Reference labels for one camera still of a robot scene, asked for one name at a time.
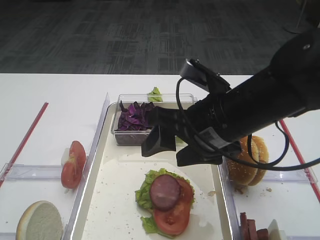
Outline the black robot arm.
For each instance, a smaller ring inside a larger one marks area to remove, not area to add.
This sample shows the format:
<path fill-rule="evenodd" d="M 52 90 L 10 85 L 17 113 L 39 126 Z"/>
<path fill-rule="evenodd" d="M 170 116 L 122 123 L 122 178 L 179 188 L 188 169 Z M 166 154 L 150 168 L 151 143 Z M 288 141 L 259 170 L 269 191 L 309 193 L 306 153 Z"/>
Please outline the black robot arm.
<path fill-rule="evenodd" d="M 286 42 L 265 69 L 238 86 L 230 84 L 198 60 L 188 59 L 181 72 L 207 91 L 207 97 L 187 109 L 153 108 L 147 116 L 151 132 L 141 144 L 143 157 L 176 150 L 176 138 L 186 147 L 176 153 L 180 167 L 220 165 L 223 159 L 269 171 L 297 171 L 317 165 L 313 161 L 279 166 L 237 158 L 241 138 L 284 118 L 298 117 L 320 108 L 320 31 L 309 30 Z"/>

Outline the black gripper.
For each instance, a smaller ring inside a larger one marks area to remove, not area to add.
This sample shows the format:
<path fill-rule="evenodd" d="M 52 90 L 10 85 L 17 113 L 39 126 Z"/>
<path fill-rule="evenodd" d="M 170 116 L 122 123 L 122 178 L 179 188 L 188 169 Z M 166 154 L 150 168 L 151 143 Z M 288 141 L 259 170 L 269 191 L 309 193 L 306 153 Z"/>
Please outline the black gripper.
<path fill-rule="evenodd" d="M 205 100 L 198 101 L 187 110 L 184 110 L 180 101 L 180 84 L 185 80 L 181 77 L 176 85 L 175 96 L 178 109 L 182 115 L 183 123 L 191 132 L 195 143 L 203 151 L 196 151 L 189 145 L 176 153 L 178 167 L 186 167 L 200 164 L 221 165 L 222 155 L 237 155 L 241 153 L 241 145 L 224 142 L 221 148 L 215 146 L 201 132 L 207 128 L 213 128 L 214 117 L 211 110 L 211 103 L 206 104 Z M 147 116 L 148 126 L 152 127 L 149 135 L 141 144 L 141 155 L 150 157 L 160 152 L 176 151 L 178 110 L 156 106 Z"/>

